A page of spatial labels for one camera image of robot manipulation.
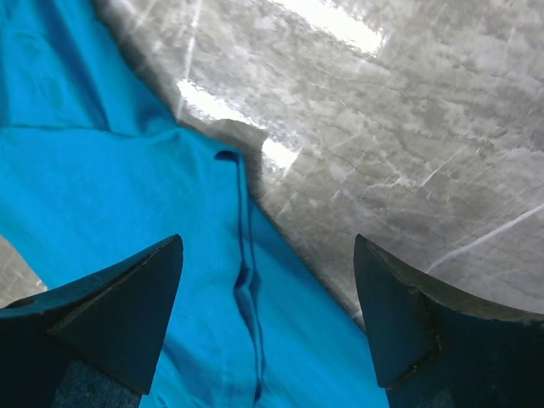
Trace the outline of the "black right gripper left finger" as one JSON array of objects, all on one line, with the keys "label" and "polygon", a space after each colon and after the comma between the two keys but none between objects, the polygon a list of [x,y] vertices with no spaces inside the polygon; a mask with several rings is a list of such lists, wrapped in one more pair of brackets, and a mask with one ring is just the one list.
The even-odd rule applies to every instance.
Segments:
[{"label": "black right gripper left finger", "polygon": [[1,309],[3,407],[136,407],[179,286],[179,235]]}]

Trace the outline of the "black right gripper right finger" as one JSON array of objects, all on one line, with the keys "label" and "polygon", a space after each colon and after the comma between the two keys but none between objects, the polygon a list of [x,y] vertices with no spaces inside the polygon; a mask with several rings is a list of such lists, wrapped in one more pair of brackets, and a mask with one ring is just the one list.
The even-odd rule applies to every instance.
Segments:
[{"label": "black right gripper right finger", "polygon": [[392,407],[541,407],[543,316],[415,269],[362,235],[354,277]]}]

